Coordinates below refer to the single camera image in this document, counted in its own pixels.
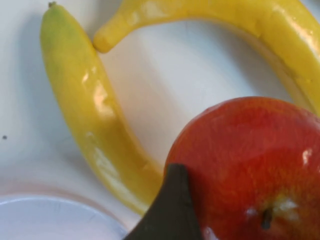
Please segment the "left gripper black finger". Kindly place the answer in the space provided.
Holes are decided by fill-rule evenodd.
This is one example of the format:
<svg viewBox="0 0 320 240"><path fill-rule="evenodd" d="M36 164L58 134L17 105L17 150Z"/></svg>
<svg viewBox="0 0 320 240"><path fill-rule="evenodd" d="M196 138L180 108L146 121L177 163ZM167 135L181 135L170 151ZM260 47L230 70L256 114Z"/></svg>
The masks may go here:
<svg viewBox="0 0 320 240"><path fill-rule="evenodd" d="M185 165L167 166L154 202L126 240L201 240Z"/></svg>

